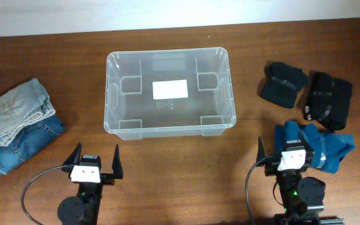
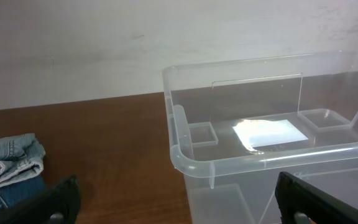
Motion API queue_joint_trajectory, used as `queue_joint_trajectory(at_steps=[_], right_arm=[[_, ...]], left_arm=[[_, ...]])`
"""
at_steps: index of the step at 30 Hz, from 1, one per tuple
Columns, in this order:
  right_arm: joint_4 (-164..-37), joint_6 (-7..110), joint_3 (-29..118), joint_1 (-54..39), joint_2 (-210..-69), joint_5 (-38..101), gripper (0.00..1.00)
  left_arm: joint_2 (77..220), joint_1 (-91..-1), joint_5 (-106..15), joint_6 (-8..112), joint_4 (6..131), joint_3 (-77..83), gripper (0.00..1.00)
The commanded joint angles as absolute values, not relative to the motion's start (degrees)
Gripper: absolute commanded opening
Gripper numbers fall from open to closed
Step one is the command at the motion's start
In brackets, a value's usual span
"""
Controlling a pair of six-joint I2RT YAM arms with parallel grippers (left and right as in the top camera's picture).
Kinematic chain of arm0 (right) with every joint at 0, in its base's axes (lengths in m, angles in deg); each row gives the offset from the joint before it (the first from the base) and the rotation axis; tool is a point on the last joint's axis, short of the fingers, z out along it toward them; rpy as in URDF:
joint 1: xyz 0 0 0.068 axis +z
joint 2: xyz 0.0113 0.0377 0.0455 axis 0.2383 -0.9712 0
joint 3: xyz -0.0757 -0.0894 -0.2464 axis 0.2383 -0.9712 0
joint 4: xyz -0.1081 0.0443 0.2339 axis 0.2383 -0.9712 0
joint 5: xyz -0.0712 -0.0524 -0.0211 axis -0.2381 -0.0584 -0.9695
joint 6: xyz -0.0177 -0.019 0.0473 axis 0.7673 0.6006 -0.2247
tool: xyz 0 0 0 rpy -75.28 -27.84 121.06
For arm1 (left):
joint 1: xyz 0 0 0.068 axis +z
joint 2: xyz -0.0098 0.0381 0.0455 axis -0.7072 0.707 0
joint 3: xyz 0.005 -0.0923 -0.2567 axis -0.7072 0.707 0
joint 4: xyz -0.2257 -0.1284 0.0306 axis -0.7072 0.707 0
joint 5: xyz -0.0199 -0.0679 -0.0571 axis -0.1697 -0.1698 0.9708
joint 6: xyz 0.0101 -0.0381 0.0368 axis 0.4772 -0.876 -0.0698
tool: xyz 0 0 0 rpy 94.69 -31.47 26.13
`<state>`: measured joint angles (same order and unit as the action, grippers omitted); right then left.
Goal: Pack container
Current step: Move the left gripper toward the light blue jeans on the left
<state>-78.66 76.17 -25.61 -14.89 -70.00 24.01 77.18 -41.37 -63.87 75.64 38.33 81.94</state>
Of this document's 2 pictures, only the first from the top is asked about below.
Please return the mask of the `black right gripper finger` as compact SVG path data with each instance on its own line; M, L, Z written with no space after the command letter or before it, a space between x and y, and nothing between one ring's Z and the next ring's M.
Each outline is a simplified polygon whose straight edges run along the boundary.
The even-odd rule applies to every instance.
M264 162L265 157L266 157L266 155L265 155L262 139L261 139L261 137L258 137L258 150L257 150L256 162L257 163Z
M314 154L314 149L308 143L308 139L303 131L299 132L299 140L301 144L304 146L304 149L306 150L307 153Z

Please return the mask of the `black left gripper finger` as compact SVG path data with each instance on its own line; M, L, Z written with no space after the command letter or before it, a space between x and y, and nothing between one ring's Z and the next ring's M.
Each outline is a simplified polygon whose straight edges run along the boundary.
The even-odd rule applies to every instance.
M117 144L114 150L114 157L112 160L112 174L114 179L123 179L124 171L120 160L119 145Z
M78 142L74 151L67 157L67 159L63 162L63 166L74 166L78 165L81 158L81 148L82 144Z

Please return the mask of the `blue garment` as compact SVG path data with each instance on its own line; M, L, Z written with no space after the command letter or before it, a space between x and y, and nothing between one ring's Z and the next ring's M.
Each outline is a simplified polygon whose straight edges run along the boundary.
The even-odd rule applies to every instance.
M274 129L274 152L281 152L287 141L297 140L303 134L314 150L310 168L335 174L346 154L355 149L354 136L321 132L314 124L299 125L286 121Z

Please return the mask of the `black garment with white print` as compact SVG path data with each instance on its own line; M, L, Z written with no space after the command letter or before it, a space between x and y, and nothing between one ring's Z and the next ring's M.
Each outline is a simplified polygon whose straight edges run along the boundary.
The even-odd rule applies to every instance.
M330 131L346 127L353 85L326 72L313 71L304 107L304 119L317 121Z

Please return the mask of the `small black garment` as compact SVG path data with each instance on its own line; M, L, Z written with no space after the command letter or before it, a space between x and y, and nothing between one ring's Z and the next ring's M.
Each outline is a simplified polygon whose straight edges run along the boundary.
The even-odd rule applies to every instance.
M268 78L260 96L278 106L292 109L298 92L309 83L308 76L302 69L283 62L272 62L265 66Z

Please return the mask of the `dark blue jeans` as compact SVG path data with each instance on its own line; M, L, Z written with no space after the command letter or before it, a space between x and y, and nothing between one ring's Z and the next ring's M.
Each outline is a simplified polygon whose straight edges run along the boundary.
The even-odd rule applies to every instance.
M0 175L9 174L31 159L65 129L56 115L23 128L8 146L0 147Z

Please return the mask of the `light blue jeans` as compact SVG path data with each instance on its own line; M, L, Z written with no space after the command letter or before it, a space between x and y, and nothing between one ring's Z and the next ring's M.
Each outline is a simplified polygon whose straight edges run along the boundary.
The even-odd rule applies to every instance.
M26 126L56 113L44 86L33 78L0 96L0 146L8 146Z

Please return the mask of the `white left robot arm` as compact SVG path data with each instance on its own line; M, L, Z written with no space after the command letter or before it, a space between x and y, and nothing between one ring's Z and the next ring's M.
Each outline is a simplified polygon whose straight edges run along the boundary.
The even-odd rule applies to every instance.
M62 164L62 171L69 174L71 182L78 185L77 194L62 200L57 216L62 224L96 225L99 207L103 197L103 187L113 186L115 180L124 176L119 146L114 149L112 172L101 172L101 158L97 155L82 155L81 143Z

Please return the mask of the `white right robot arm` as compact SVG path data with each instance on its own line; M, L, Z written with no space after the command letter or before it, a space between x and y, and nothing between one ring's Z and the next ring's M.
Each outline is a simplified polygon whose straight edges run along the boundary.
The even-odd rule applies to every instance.
M258 139L256 166L265 168L266 176L275 176L284 208L283 214L275 214L273 224L344 224L338 217L320 217L324 211L325 182L314 177L302 177L312 164L314 149L299 134L296 140L287 141L281 152L265 155L261 138Z

